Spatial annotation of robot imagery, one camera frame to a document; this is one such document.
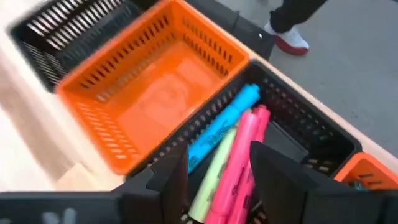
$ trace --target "blue highlighter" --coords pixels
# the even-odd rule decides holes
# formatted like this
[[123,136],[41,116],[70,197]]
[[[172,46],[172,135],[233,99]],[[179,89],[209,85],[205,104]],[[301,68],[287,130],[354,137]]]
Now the blue highlighter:
[[243,112],[260,99],[260,88],[246,84],[235,99],[216,117],[188,149],[188,174],[211,152],[224,135],[232,128]]

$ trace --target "sneaker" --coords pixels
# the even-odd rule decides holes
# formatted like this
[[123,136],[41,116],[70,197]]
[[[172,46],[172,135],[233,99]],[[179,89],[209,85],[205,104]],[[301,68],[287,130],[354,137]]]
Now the sneaker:
[[309,44],[303,39],[303,37],[301,37],[296,27],[293,27],[291,30],[284,32],[283,34],[278,34],[273,30],[268,22],[265,25],[264,30],[270,35],[274,35],[276,45],[288,54],[305,55],[310,50]]

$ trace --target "concrete floor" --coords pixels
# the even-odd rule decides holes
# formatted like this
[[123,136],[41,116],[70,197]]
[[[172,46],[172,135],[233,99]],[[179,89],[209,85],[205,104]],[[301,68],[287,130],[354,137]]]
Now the concrete floor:
[[[220,0],[264,26],[281,0]],[[299,26],[304,57],[274,47],[271,63],[398,157],[398,3],[331,0]]]

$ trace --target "marker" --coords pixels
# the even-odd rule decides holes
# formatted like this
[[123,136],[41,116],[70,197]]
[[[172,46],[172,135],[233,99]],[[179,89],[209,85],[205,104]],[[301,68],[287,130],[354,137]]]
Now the marker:
[[249,160],[250,142],[257,133],[259,122],[260,119],[255,114],[243,113],[225,171],[206,217],[206,224],[226,223],[238,192],[238,184]]
[[259,98],[260,88],[256,84],[246,84],[235,99],[216,117],[199,138],[188,149],[188,173],[210,153],[221,141],[225,133],[232,128],[242,113]]
[[[254,109],[254,114],[260,118],[260,124],[253,140],[263,142],[271,113],[264,105],[259,105]],[[243,178],[243,181],[239,183],[238,195],[236,196],[234,207],[232,209],[231,215],[229,216],[228,224],[246,223],[246,216],[248,215],[251,195],[254,189],[254,178],[251,170],[250,160],[246,164]]]
[[224,171],[232,143],[236,135],[236,128],[232,128],[225,135],[207,170],[206,176],[200,184],[199,191],[193,200],[188,215],[190,218],[203,223],[210,209],[220,177]]

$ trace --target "pant leg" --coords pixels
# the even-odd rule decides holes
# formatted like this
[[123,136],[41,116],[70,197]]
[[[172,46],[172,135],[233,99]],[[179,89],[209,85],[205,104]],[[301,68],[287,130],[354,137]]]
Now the pant leg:
[[270,23],[277,33],[284,33],[307,21],[326,0],[284,0],[281,7],[270,12]]

